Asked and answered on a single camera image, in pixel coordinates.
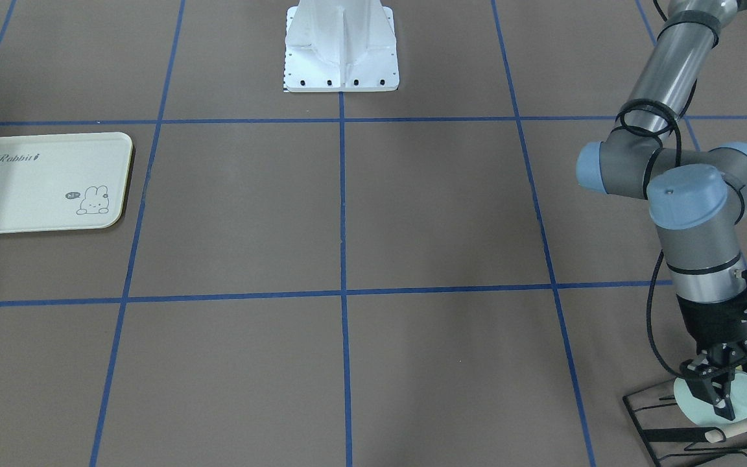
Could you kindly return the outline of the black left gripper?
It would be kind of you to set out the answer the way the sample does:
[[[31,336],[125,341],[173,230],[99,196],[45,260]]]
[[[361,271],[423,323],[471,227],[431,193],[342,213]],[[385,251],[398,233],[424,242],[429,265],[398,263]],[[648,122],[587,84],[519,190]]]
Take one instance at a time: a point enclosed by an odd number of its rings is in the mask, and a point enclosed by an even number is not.
[[[744,289],[738,295],[715,304],[677,298],[697,353],[706,357],[682,361],[680,379],[691,396],[713,404],[714,413],[722,419],[736,417],[730,394],[733,369],[747,364],[747,270],[741,272],[741,279]]]

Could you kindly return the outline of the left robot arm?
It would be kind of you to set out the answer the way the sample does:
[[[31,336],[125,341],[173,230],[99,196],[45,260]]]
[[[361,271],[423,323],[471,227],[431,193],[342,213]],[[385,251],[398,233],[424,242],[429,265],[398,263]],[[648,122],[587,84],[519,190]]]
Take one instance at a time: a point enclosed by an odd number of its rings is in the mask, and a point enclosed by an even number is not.
[[[747,144],[682,149],[681,118],[720,33],[747,1],[672,1],[605,141],[581,150],[586,189],[646,199],[696,357],[662,366],[693,422],[747,418],[747,268],[735,225],[747,216]]]

